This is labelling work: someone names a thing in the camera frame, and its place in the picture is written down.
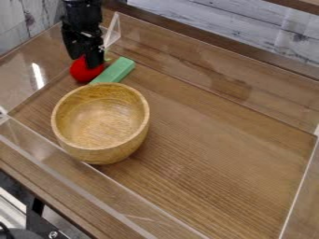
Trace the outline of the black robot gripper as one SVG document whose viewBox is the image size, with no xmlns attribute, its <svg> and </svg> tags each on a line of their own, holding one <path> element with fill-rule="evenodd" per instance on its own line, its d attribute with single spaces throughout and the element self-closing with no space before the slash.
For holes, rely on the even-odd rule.
<svg viewBox="0 0 319 239">
<path fill-rule="evenodd" d="M 72 60 L 84 54 L 89 69 L 102 64 L 102 0 L 62 0 L 62 40 Z"/>
</svg>

